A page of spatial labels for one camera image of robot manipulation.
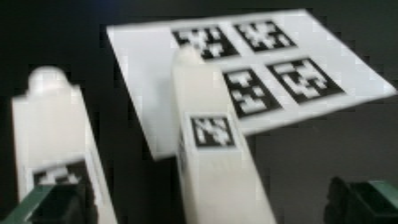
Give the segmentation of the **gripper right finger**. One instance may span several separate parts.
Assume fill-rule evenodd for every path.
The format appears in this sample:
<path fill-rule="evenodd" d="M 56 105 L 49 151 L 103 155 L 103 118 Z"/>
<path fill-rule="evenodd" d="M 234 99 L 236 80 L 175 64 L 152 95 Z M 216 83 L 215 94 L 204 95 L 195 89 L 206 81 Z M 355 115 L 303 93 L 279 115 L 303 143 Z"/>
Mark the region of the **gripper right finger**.
<path fill-rule="evenodd" d="M 385 180 L 328 184 L 325 224 L 398 224 L 398 187 Z"/>

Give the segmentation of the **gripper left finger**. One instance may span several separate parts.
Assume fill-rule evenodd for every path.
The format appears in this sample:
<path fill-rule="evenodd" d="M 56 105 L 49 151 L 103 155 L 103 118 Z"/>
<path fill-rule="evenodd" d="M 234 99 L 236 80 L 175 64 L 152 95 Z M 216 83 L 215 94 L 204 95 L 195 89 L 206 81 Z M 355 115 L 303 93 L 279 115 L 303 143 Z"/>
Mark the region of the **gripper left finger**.
<path fill-rule="evenodd" d="M 97 211 L 81 184 L 37 185 L 0 224 L 97 224 Z"/>

